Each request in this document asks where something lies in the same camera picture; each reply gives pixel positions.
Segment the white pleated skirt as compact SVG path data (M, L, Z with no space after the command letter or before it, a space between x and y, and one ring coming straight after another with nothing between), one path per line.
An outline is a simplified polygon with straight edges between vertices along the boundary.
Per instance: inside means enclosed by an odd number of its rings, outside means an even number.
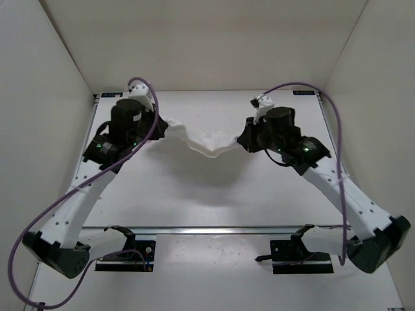
M197 130L181 121L168 118L165 130L166 137L176 137L184 142L191 150L208 158L217 158L231 150L241 149L237 136L222 130Z

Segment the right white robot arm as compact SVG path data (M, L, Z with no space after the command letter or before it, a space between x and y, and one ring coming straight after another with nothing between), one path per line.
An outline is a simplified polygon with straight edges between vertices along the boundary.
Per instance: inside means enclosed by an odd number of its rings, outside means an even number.
M289 252L300 260L313 253L345 256L356 268L373 273L400 249L410 230L404 216L394 217L374 203L340 171L340 164L317 138L302 135L295 110L277 107L246 119L237 138L247 152L275 152L281 167L293 168L342 214L342 231L307 224L290 236Z

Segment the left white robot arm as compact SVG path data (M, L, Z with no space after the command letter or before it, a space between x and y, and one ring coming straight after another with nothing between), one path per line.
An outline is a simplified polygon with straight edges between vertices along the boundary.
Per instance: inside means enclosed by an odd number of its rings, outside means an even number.
M23 245L48 267L74 279L87 265L107 255L128 258L136 249L135 234L109 225L101 234L80 238L92 208L124 163L147 141L163 138L167 123L147 98L122 98L110 111L82 154L82 183L57 203L50 219L36 232L23 235Z

